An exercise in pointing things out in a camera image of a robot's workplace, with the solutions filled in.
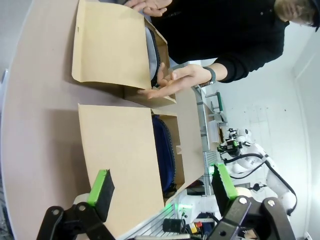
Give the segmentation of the small open cardboard box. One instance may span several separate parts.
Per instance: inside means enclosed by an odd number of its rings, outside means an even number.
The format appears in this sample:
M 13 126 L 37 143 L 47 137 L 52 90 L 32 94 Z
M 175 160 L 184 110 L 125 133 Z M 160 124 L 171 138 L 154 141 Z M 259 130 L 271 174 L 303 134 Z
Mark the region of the small open cardboard box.
M 153 31 L 160 61 L 170 65 L 167 41 L 140 13 L 124 5 L 79 0 L 72 57 L 72 77 L 94 87 L 116 87 L 124 99 L 151 108 L 176 103 L 174 94 L 147 99 L 150 90 L 145 27 Z

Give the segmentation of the large open cardboard box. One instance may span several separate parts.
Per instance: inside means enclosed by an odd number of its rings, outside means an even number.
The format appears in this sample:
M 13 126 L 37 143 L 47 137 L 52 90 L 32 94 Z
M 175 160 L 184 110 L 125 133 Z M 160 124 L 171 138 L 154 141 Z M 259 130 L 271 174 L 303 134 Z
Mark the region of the large open cardboard box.
M 99 170 L 109 170 L 115 187 L 108 221 L 128 214 L 143 220 L 161 210 L 164 197 L 152 120 L 168 127 L 175 164 L 173 181 L 185 183 L 178 118 L 174 113 L 146 107 L 80 105 L 81 140 L 90 183 Z

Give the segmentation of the person's left hand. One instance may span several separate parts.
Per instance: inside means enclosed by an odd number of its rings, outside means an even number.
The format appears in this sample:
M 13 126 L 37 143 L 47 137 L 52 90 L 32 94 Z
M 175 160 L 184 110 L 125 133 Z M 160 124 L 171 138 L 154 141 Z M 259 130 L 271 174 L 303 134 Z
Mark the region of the person's left hand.
M 196 64 L 173 70 L 167 76 L 164 75 L 165 69 L 165 64 L 161 63 L 157 73 L 160 89 L 141 89 L 137 93 L 146 96 L 147 99 L 167 97 L 181 90 L 201 85 L 211 78 L 208 70 Z

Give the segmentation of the red emergency stop button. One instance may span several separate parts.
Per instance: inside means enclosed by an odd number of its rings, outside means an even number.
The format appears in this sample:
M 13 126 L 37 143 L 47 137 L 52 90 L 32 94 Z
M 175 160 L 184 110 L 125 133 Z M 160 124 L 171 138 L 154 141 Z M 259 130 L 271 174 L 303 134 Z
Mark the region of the red emergency stop button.
M 202 225 L 202 222 L 200 221 L 191 222 L 186 225 L 186 229 L 192 234 L 200 233 L 202 231 L 202 227 L 203 225 Z

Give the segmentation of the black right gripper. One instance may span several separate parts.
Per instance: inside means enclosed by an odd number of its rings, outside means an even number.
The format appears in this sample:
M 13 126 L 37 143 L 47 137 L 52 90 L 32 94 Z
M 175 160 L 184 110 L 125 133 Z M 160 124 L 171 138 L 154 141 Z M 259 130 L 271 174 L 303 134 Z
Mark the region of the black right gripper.
M 242 148 L 243 148 L 242 143 L 237 141 L 236 139 L 228 139 L 225 141 L 225 150 L 227 152 L 238 151 Z

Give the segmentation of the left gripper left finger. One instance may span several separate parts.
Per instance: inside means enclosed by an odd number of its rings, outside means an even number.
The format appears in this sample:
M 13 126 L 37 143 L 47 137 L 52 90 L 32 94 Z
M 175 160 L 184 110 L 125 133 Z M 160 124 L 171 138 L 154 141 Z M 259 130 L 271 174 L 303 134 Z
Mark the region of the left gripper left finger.
M 116 240 L 105 226 L 114 190 L 110 170 L 99 170 L 85 200 L 67 210 L 61 206 L 46 210 L 36 240 L 76 240 L 81 234 L 89 240 Z

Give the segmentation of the aluminium profile post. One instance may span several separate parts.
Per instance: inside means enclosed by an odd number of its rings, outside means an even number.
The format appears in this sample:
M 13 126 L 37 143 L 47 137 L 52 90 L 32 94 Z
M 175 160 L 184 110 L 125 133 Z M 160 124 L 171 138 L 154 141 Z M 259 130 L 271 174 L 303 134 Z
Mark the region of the aluminium profile post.
M 211 185 L 211 172 L 210 167 L 214 165 L 217 161 L 217 151 L 206 151 L 203 153 L 204 158 L 204 174 L 203 174 L 203 184 L 204 192 L 206 196 L 212 195 L 212 185 Z

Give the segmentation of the person's right hand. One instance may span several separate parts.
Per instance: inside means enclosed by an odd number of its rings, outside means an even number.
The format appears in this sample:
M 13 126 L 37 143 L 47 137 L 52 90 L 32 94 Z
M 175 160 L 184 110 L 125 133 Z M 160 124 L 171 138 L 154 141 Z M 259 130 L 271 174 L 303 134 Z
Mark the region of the person's right hand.
M 124 5 L 151 17 L 161 17 L 173 0 L 128 0 Z

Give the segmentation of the green framed workbench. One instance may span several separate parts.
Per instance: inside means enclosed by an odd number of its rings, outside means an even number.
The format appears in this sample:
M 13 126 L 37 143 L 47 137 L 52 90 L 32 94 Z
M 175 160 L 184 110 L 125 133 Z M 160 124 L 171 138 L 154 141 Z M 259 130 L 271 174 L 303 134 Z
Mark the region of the green framed workbench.
M 224 128 L 228 125 L 222 96 L 219 91 L 206 93 L 206 89 L 194 86 L 202 150 L 215 151 L 224 142 Z

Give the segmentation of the black wristband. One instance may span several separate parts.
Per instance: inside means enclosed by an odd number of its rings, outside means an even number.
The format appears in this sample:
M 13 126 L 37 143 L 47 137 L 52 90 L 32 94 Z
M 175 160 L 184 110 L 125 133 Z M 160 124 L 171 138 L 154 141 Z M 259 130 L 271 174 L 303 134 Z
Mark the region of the black wristband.
M 208 86 L 208 85 L 214 84 L 216 82 L 216 73 L 215 73 L 215 71 L 213 69 L 211 69 L 210 67 L 208 67 L 208 66 L 203 66 L 202 68 L 207 70 L 207 71 L 209 71 L 210 74 L 211 74 L 210 80 L 208 80 L 207 82 L 203 83 L 202 85 L 203 86 Z

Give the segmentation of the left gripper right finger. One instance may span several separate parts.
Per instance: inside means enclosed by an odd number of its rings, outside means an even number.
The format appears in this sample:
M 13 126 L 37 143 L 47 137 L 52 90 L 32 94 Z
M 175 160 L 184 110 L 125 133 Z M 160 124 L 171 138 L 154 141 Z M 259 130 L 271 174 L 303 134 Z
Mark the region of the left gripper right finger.
M 236 240 L 241 230 L 252 230 L 257 240 L 297 240 L 288 215 L 276 197 L 262 202 L 240 195 L 222 163 L 214 165 L 212 188 L 222 219 L 209 240 Z

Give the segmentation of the person's left forearm black sleeve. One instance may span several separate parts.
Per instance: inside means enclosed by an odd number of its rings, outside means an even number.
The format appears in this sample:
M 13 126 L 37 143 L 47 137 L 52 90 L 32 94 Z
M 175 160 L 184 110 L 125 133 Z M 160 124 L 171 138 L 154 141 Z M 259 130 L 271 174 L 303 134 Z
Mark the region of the person's left forearm black sleeve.
M 235 40 L 235 46 L 215 60 L 216 64 L 223 65 L 227 71 L 221 81 L 231 83 L 241 80 L 250 72 L 279 58 L 284 51 L 285 29 L 288 25 L 276 21 L 241 34 Z

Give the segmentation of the grey Campus pencil case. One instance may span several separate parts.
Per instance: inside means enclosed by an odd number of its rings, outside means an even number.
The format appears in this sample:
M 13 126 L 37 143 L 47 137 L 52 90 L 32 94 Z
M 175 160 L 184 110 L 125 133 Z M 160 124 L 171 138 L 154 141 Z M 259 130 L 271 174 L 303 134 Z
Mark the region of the grey Campus pencil case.
M 157 76 L 159 67 L 161 65 L 161 59 L 154 32 L 148 27 L 145 27 L 145 36 L 149 62 L 150 82 L 151 87 L 153 88 L 157 85 Z

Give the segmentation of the blue zipper pencil case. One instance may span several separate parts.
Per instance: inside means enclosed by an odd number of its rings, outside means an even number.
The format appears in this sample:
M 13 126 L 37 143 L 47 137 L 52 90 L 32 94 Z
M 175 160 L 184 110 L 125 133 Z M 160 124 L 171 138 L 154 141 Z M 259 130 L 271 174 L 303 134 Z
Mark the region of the blue zipper pencil case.
M 177 192 L 176 159 L 173 141 L 169 128 L 159 115 L 152 116 L 153 134 L 159 168 L 162 195 L 164 199 L 171 198 Z

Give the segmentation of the person in black sweater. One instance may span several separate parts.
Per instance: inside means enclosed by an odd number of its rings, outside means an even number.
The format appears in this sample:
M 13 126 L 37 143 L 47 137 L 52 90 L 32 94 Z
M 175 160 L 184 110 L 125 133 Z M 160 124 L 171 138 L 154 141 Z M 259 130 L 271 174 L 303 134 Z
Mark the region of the person in black sweater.
M 152 24 L 176 63 L 217 58 L 253 28 L 300 22 L 320 27 L 320 0 L 173 0 Z

